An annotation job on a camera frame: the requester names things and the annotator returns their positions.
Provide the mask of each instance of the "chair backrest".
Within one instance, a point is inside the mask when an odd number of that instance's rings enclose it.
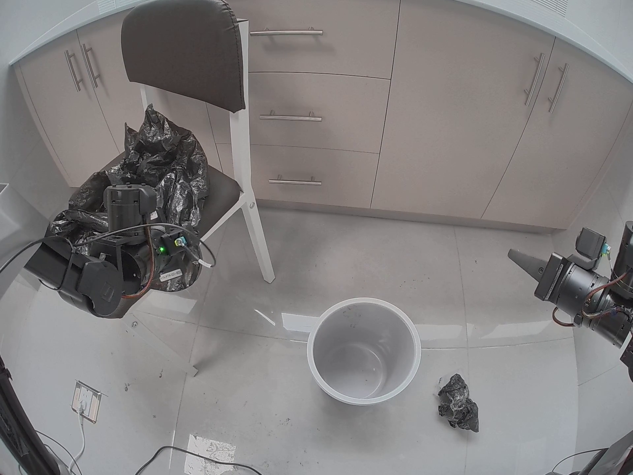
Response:
[[[208,102],[246,108],[242,41],[224,0],[150,0],[123,20],[128,79]]]

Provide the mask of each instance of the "cabinet handle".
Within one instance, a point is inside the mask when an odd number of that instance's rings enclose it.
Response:
[[[536,88],[536,83],[539,80],[539,75],[541,75],[541,69],[543,68],[543,62],[545,61],[545,54],[542,52],[541,56],[538,58],[534,56],[534,59],[538,62],[536,66],[536,72],[534,72],[534,77],[532,78],[532,84],[530,85],[529,90],[524,90],[527,95],[526,106],[530,105],[530,101],[532,100],[532,95],[534,95],[534,89]]]
[[[321,186],[320,181],[315,181],[315,177],[311,177],[310,181],[302,181],[300,179],[281,179],[281,174],[277,176],[277,179],[269,179],[269,183],[275,185],[314,185]]]
[[[90,63],[90,57],[88,53],[92,51],[91,47],[85,47],[85,44],[81,45],[81,54],[83,56],[83,62],[85,63],[86,70],[88,71],[88,77],[90,78],[90,82],[92,83],[92,87],[94,89],[99,88],[97,84],[97,79],[101,77],[100,74],[94,75],[94,70],[92,69],[92,64]]]
[[[323,30],[315,30],[313,27],[307,30],[269,30],[268,27],[263,30],[255,30],[251,32],[251,37],[260,36],[322,36]]]
[[[554,108],[556,107],[556,102],[558,102],[558,97],[560,97],[560,91],[563,89],[563,83],[565,82],[565,78],[567,77],[567,71],[569,70],[569,64],[566,63],[565,67],[558,67],[558,70],[563,74],[560,76],[560,81],[558,82],[558,88],[556,88],[556,93],[554,93],[554,98],[548,97],[548,100],[551,102],[550,106],[550,114],[554,112]]]
[[[274,111],[271,111],[268,115],[259,115],[260,120],[286,120],[290,122],[321,122],[323,118],[321,116],[315,116],[310,111],[308,116],[293,116],[293,115],[276,115]]]
[[[83,79],[77,79],[77,75],[75,74],[75,67],[73,67],[73,63],[70,61],[70,59],[75,56],[74,52],[68,52],[68,50],[66,50],[66,52],[64,52],[64,54],[66,55],[66,63],[68,64],[68,68],[70,69],[70,75],[73,76],[73,83],[75,83],[75,89],[77,91],[81,91],[81,86],[79,86],[79,83],[81,83],[83,81]]]

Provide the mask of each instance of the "serial number sticker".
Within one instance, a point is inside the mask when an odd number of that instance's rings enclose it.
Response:
[[[172,278],[178,278],[178,276],[182,276],[182,271],[180,269],[174,269],[169,273],[162,273],[161,276],[159,276],[159,279],[160,281],[167,281]]]

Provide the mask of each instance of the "electrical outlet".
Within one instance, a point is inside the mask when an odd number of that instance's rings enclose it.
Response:
[[[82,415],[86,419],[91,421],[91,423],[96,423],[100,404],[101,393],[77,380],[75,384],[75,393],[73,394],[73,410],[77,413],[81,411]]]

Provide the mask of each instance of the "tiled floor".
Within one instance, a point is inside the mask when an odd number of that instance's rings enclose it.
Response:
[[[265,475],[542,475],[574,452],[571,330],[553,325],[551,308],[533,297],[535,282],[506,256],[518,248],[547,258],[549,236],[301,211],[261,217],[272,284],[261,278],[238,213],[214,235],[210,276],[141,307],[144,323],[191,356],[195,377],[125,334],[121,322],[91,318],[48,290],[36,294],[16,388],[40,428],[71,451],[80,446],[68,407],[75,379],[107,394],[98,423],[86,425],[84,474],[134,473],[172,440],[206,445]],[[350,297],[399,306],[422,338],[416,378],[380,405],[329,398],[312,380],[306,333],[287,329],[301,320],[292,315],[318,316]],[[454,372],[479,405],[479,433],[451,429],[437,415],[437,382]],[[116,467],[106,468],[112,455]],[[566,469],[570,462],[559,471]],[[224,470],[162,454],[146,473]]]

